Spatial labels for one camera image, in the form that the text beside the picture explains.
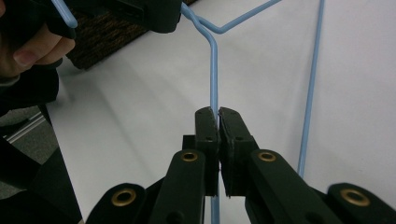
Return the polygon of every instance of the brass insert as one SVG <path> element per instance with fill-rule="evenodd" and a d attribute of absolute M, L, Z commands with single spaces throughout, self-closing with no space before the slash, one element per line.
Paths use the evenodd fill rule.
<path fill-rule="evenodd" d="M 262 161 L 275 161 L 276 156 L 271 152 L 261 152 L 258 154 L 260 160 Z"/>
<path fill-rule="evenodd" d="M 347 202 L 360 207 L 365 207 L 370 204 L 370 200 L 364 194 L 355 189 L 342 189 L 341 196 Z"/>
<path fill-rule="evenodd" d="M 114 206 L 123 207 L 132 203 L 136 199 L 136 192 L 134 189 L 120 189 L 113 194 L 111 202 Z"/>
<path fill-rule="evenodd" d="M 194 152 L 185 152 L 181 155 L 183 161 L 196 161 L 198 159 L 198 154 Z"/>

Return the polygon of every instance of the floor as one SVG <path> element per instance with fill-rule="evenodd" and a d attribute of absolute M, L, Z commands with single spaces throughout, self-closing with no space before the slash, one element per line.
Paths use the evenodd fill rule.
<path fill-rule="evenodd" d="M 15 124 L 24 119 L 29 119 L 38 112 L 39 109 L 36 106 L 10 111 L 0 118 L 0 126 Z M 58 142 L 52 127 L 44 121 L 28 134 L 18 139 L 13 145 L 33 160 L 42 164 L 58 147 Z M 19 189 L 0 182 L 0 199 L 5 199 L 19 191 Z"/>

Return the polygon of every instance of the white tabletop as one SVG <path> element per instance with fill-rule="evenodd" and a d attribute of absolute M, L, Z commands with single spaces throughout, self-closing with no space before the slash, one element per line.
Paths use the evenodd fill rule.
<path fill-rule="evenodd" d="M 199 0 L 192 9 L 222 25 L 260 3 Z M 393 0 L 326 1 L 304 178 L 321 191 L 359 185 L 393 208 L 395 9 Z M 294 168 L 317 18 L 318 1 L 283 0 L 215 36 L 219 105 Z M 84 218 L 108 189 L 163 177 L 182 135 L 194 134 L 194 112 L 209 106 L 209 46 L 183 17 L 172 34 L 147 33 L 89 71 L 66 61 L 59 73 L 49 113 Z M 243 203 L 222 196 L 222 222 L 247 223 Z"/>

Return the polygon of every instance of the white surface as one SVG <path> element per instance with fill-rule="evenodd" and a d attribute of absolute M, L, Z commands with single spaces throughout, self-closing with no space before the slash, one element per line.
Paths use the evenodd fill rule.
<path fill-rule="evenodd" d="M 260 1 L 200 0 L 221 25 Z M 305 180 L 364 187 L 396 207 L 396 1 L 326 1 Z M 261 148 L 297 166 L 318 1 L 283 0 L 219 43 L 219 105 L 237 110 Z M 49 112 L 86 218 L 110 188 L 148 187 L 166 173 L 194 112 L 209 105 L 209 46 L 182 18 L 97 64 L 59 70 Z M 222 223 L 247 223 L 242 199 L 221 198 Z"/>

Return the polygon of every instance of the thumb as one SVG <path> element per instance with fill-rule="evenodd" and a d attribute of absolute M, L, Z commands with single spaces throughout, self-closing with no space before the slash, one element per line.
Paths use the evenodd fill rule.
<path fill-rule="evenodd" d="M 6 12 L 6 5 L 4 4 L 3 0 L 0 0 L 0 17 L 2 17 L 5 12 Z"/>

